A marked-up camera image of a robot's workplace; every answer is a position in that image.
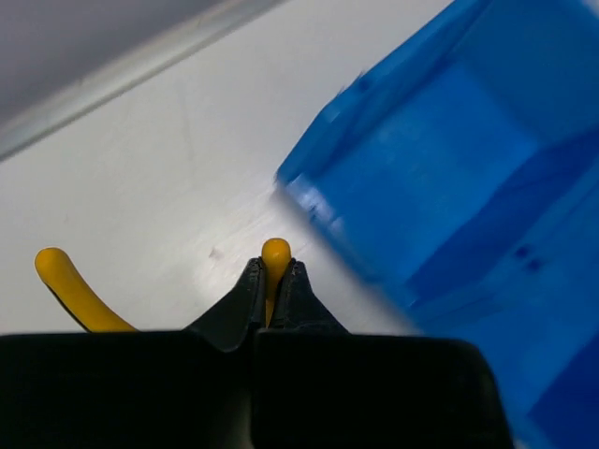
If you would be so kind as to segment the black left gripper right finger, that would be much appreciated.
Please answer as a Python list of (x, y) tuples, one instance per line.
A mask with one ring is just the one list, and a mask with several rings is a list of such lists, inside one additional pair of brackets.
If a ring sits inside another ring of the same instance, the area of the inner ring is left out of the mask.
[(273, 328), (295, 332), (348, 334), (314, 294), (307, 268), (292, 258), (277, 287)]

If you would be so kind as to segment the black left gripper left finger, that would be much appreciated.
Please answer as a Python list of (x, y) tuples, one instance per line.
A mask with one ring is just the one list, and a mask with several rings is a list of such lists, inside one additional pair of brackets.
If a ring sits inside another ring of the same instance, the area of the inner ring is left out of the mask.
[(223, 353), (238, 351), (263, 326), (263, 262), (251, 258), (231, 290), (183, 330)]

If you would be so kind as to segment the yellow handled pliers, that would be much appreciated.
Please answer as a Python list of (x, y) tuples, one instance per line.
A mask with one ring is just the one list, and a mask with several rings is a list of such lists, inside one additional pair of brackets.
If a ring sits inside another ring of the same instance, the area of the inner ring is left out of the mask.
[[(265, 323), (273, 315), (277, 289), (291, 262), (289, 243), (268, 239), (262, 246), (261, 259), (266, 268)], [(136, 329), (108, 307), (83, 279), (68, 255), (60, 248), (44, 248), (35, 258), (40, 280), (57, 298), (67, 313), (86, 331), (134, 332)]]

